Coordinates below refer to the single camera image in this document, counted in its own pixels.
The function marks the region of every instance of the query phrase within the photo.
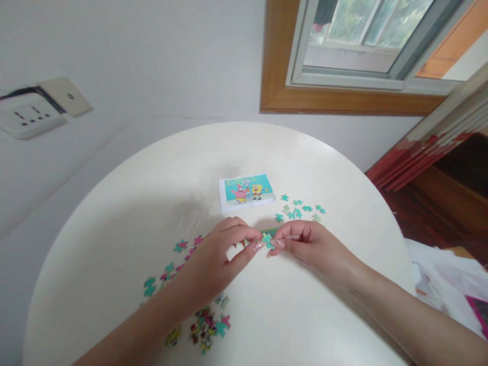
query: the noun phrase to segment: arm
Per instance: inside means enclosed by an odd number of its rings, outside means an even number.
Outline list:
[[[289,252],[348,288],[416,364],[488,364],[486,341],[368,267],[322,225],[292,221],[274,238],[268,256]]]
[[[172,329],[215,299],[245,268],[264,246],[259,241],[261,237],[258,230],[239,218],[227,218],[218,223],[172,282],[74,366],[112,366],[148,361]],[[227,249],[244,239],[254,243],[229,262]]]

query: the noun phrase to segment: wall socket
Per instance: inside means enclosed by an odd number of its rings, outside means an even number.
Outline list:
[[[71,117],[79,117],[93,110],[92,105],[67,77],[42,81],[39,86]]]
[[[66,122],[66,119],[37,93],[0,100],[0,129],[16,139],[32,138]]]

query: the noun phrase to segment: left hand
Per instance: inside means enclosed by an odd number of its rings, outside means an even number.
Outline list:
[[[247,266],[264,246],[262,234],[238,217],[220,221],[205,237],[195,252],[167,287],[183,296],[193,313],[212,302]],[[251,242],[231,261],[226,251],[244,239]]]

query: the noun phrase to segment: spongebob picture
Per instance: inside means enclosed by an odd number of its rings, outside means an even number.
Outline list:
[[[221,179],[219,184],[222,212],[275,201],[266,173]]]

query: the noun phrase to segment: white round table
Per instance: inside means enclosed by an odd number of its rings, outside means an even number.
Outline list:
[[[143,282],[224,215],[219,178],[267,173],[276,201],[231,212],[258,229],[301,200],[356,256],[413,293],[400,229],[348,159],[303,133],[259,123],[187,130],[135,154],[77,207],[53,244],[28,314],[25,365],[71,364],[144,301]],[[289,202],[281,195],[290,197]],[[405,364],[404,355],[341,289],[286,255],[257,254],[225,290],[231,328],[204,355],[183,324],[160,364]]]

